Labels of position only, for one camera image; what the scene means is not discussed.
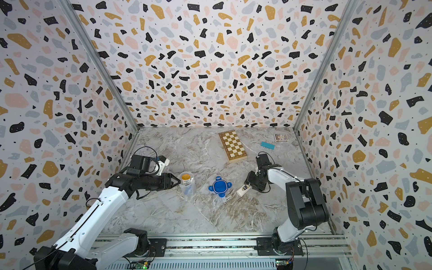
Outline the cream tube orange cap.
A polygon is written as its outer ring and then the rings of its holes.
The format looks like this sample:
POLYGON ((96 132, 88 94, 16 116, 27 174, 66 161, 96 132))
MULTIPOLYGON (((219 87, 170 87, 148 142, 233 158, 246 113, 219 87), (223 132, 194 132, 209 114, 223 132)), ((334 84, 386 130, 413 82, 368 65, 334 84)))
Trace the cream tube orange cap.
POLYGON ((190 173, 181 174, 181 182, 184 186, 190 185, 191 181, 192 181, 192 176, 190 173))

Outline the clear plastic container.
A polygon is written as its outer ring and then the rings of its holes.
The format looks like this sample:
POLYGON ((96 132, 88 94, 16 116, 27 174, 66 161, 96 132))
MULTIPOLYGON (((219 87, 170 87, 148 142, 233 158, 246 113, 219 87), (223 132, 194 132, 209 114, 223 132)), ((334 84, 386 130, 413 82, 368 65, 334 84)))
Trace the clear plastic container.
POLYGON ((191 172, 183 172, 180 174, 180 188, 184 196, 192 197, 196 193, 196 183, 194 175, 191 172))

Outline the blue container lid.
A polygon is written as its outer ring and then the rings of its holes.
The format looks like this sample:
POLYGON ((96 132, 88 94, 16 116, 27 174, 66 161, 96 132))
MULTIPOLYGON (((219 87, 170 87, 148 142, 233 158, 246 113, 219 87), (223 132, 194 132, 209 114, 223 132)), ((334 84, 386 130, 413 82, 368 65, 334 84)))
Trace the blue container lid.
POLYGON ((220 176, 216 177, 216 180, 212 185, 208 187, 210 192, 217 194, 220 198, 226 196, 226 192, 232 187, 232 183, 223 180, 220 176))

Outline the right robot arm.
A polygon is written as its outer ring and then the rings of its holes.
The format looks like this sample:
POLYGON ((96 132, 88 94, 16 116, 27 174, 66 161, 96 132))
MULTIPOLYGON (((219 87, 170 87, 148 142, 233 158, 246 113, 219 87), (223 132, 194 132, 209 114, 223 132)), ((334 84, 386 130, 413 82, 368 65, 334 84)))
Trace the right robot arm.
POLYGON ((300 235, 328 222, 329 213, 316 179, 298 178, 278 164, 259 166, 255 172, 249 172, 237 194, 243 196, 251 189, 267 193, 266 188, 272 184, 286 192, 288 219, 273 230, 271 247, 274 252, 285 254, 300 235))

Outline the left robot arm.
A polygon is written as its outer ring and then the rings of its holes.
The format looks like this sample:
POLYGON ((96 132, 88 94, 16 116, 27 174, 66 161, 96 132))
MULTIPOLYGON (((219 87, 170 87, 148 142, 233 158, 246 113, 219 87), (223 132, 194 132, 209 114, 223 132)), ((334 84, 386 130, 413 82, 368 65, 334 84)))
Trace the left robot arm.
POLYGON ((103 270, 128 254, 153 256, 147 232, 130 228, 116 240, 92 250, 97 237, 114 214, 139 190, 169 190, 181 183, 171 173, 161 175, 129 175, 110 177, 96 202, 83 217, 57 242, 41 247, 34 255, 38 270, 103 270))

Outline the teal small box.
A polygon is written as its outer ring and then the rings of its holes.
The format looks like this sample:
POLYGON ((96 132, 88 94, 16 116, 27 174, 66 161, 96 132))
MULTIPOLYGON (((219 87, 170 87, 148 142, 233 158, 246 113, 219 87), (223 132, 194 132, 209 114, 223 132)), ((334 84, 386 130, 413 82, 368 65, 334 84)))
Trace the teal small box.
POLYGON ((271 150, 274 150, 274 149, 275 149, 275 145, 269 144, 269 143, 267 143, 267 142, 261 142, 261 146, 262 146, 262 147, 265 147, 265 148, 267 148, 267 149, 271 149, 271 150))

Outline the wooden chessboard box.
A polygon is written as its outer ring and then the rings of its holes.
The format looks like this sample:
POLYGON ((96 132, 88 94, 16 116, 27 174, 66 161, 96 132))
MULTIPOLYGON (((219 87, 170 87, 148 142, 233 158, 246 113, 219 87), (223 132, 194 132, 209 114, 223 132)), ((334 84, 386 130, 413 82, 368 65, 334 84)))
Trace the wooden chessboard box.
POLYGON ((235 130, 218 134, 229 163, 245 160, 248 156, 235 130))

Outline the playing card box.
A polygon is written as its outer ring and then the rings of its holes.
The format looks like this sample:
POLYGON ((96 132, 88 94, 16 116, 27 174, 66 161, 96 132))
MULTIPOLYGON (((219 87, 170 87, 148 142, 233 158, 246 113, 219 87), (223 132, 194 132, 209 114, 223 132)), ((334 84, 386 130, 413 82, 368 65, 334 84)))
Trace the playing card box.
POLYGON ((287 134, 275 134, 275 141, 276 142, 288 142, 289 136, 287 134))

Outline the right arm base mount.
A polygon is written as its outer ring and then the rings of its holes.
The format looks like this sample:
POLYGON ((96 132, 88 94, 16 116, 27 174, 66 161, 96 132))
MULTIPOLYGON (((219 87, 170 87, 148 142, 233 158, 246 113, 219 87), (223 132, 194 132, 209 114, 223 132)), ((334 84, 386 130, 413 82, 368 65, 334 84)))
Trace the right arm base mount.
POLYGON ((302 245, 299 240, 283 243, 277 238, 277 236, 257 238, 254 249, 258 252, 259 256, 304 255, 304 251, 302 250, 302 245))

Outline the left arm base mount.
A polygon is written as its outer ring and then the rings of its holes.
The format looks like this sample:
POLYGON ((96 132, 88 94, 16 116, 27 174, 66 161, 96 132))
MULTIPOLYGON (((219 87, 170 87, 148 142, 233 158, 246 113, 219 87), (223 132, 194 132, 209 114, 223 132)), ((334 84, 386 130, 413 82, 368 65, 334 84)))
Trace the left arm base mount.
POLYGON ((126 229, 124 234, 133 234, 137 239, 137 246, 128 253, 129 257, 163 257, 167 244, 166 238, 149 238, 148 233, 142 229, 129 228, 126 229))

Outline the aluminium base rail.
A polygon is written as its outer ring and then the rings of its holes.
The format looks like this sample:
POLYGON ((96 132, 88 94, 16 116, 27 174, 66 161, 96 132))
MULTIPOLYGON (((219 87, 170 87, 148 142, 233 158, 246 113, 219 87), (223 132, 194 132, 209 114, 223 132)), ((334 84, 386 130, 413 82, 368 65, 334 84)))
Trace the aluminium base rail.
POLYGON ((106 270, 355 270, 342 235, 307 232, 286 253, 274 251, 270 234, 151 234, 144 255, 120 255, 106 270))

